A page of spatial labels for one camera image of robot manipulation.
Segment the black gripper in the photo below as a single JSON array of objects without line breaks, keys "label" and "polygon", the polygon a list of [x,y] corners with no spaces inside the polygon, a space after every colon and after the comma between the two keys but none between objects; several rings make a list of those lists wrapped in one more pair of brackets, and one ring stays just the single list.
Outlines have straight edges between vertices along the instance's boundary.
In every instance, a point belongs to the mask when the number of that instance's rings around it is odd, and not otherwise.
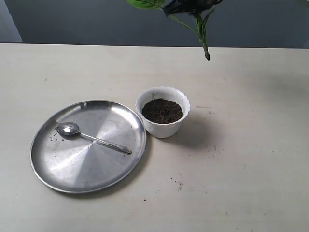
[{"label": "black gripper", "polygon": [[166,16],[180,13],[199,14],[218,5],[223,0],[172,0],[163,7]]}]

